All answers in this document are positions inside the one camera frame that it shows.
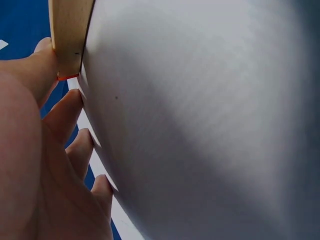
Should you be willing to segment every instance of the orange edge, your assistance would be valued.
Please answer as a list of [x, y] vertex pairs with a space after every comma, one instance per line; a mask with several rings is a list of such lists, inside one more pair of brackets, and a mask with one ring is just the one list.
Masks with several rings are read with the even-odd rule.
[[75, 74], [75, 75], [71, 75], [71, 76], [64, 76], [64, 77], [58, 77], [58, 80], [59, 81], [65, 81], [65, 80], [68, 80], [68, 79], [73, 79], [73, 78], [76, 78], [79, 76], [79, 73]]

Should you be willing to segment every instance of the white curved surface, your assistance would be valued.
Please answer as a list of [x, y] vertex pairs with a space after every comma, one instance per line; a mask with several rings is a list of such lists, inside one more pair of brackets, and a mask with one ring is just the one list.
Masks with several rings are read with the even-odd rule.
[[307, 24], [293, 0], [96, 0], [85, 109], [146, 239], [319, 239]]

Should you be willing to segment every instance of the human skin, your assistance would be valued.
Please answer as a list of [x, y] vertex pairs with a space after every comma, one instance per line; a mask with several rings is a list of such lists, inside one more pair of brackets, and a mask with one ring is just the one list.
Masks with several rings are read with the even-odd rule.
[[71, 90], [41, 119], [57, 85], [50, 38], [34, 54], [0, 61], [0, 239], [112, 239], [112, 188], [104, 175], [84, 185], [93, 141], [82, 129], [67, 148], [83, 108]]

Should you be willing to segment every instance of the blue background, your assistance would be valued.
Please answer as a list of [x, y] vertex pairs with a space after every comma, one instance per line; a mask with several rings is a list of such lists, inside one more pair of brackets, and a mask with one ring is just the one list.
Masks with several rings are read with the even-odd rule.
[[[27, 57], [33, 53], [42, 38], [49, 36], [48, 0], [1, 0], [0, 40], [6, 41], [9, 45], [0, 50], [0, 60]], [[44, 117], [68, 90], [67, 82], [60, 82], [41, 109], [41, 116]], [[78, 127], [73, 131], [66, 147], [75, 139], [77, 132]], [[84, 181], [89, 189], [92, 188], [94, 179], [89, 167]], [[111, 222], [111, 227], [114, 240], [120, 240], [113, 222]]]

